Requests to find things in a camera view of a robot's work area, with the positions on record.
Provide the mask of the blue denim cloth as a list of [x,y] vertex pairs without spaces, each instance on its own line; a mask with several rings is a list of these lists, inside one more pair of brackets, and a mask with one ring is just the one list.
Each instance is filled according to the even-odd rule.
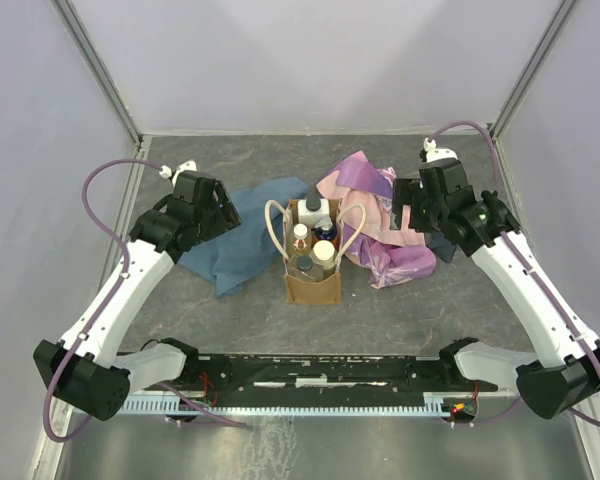
[[178,264],[211,282],[217,296],[239,292],[245,282],[280,258],[266,227],[266,202],[275,200],[287,207],[291,199],[300,199],[307,193],[308,185],[297,177],[268,180],[252,189],[231,193],[241,225],[193,247]]

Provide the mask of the pink purple floral cloth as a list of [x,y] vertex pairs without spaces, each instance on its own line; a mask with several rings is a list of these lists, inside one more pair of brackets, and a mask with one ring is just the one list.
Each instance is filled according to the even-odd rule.
[[390,228],[396,178],[393,168],[376,168],[364,152],[358,151],[334,166],[317,183],[322,197],[338,200],[341,209],[352,208],[343,217],[343,242],[348,241],[360,223],[361,212],[356,206],[365,207],[365,225],[345,256],[370,271],[369,283],[375,289],[425,278],[436,266],[436,257],[426,246],[424,235],[409,228],[407,207],[403,209],[401,229]]

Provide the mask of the amber liquid clear bottle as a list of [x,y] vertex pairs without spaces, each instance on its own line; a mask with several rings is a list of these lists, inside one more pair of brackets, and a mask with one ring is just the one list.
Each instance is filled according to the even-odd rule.
[[309,255],[312,249],[310,229],[302,223],[293,227],[292,252],[299,255]]

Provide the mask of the dark blue pump bottle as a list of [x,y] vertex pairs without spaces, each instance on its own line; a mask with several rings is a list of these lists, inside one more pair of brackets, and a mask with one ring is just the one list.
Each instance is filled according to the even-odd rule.
[[338,237],[337,225],[329,216],[325,216],[315,225],[314,234],[318,241],[325,240],[334,243]]

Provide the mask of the white bottle grey cap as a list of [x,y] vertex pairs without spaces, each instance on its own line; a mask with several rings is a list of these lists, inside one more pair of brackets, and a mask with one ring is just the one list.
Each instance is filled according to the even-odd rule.
[[307,228],[314,228],[324,217],[330,216],[329,201],[324,198],[306,198],[297,203],[297,220]]

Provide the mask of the pale green cream-cap bottle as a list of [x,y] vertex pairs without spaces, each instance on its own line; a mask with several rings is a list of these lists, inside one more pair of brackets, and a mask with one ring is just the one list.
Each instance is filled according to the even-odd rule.
[[324,276],[330,276],[336,269],[337,250],[333,243],[328,240],[318,240],[312,248],[311,258],[315,264],[319,264],[324,272]]

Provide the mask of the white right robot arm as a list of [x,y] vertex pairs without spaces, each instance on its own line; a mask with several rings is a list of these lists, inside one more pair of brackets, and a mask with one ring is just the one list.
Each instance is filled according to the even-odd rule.
[[484,381],[516,393],[544,419],[600,393],[600,338],[553,285],[514,214],[497,192],[475,194],[454,151],[425,139],[420,157],[418,176],[393,184],[391,229],[407,225],[459,248],[497,287],[534,348],[460,340],[437,367],[442,386],[458,391]]

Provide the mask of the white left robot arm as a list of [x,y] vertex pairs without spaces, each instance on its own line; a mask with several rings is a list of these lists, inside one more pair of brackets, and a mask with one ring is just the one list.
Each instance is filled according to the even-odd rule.
[[169,194],[141,214],[128,240],[116,237],[122,257],[92,303],[56,342],[43,340],[33,353],[47,388],[59,399],[105,421],[137,391],[169,381],[179,390],[195,387],[201,368],[197,351],[167,339],[122,354],[121,342],[150,293],[184,253],[241,223],[223,183],[198,171],[195,162],[161,166]]

